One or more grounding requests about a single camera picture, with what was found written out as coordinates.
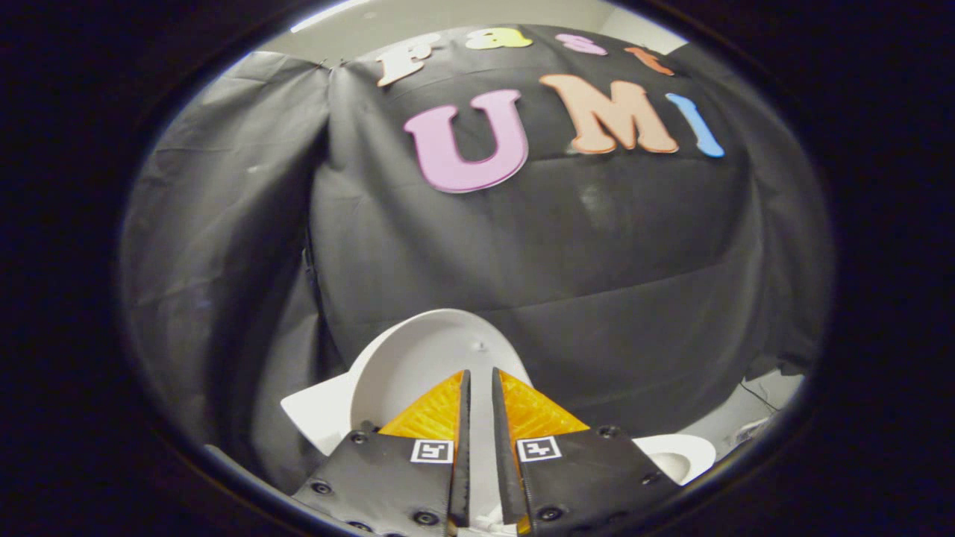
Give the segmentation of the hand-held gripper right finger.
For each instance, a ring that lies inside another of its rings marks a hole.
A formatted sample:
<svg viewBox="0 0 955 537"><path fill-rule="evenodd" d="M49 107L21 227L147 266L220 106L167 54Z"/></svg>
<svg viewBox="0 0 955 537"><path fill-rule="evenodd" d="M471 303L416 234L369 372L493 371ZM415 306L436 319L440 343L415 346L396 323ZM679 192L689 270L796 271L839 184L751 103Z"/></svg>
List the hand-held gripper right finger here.
<svg viewBox="0 0 955 537"><path fill-rule="evenodd" d="M589 426L507 371L492 371L501 514L519 536L642 528L675 482L615 425Z"/></svg>

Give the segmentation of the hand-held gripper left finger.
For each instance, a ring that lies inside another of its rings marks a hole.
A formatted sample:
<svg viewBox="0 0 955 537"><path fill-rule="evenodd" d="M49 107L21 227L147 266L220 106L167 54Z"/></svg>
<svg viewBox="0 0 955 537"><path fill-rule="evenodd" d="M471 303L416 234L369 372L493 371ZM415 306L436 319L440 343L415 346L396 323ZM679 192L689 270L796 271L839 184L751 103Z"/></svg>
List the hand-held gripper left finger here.
<svg viewBox="0 0 955 537"><path fill-rule="evenodd" d="M382 428L349 431L294 494L379 536L454 536L469 523L471 375L439 382Z"/></svg>

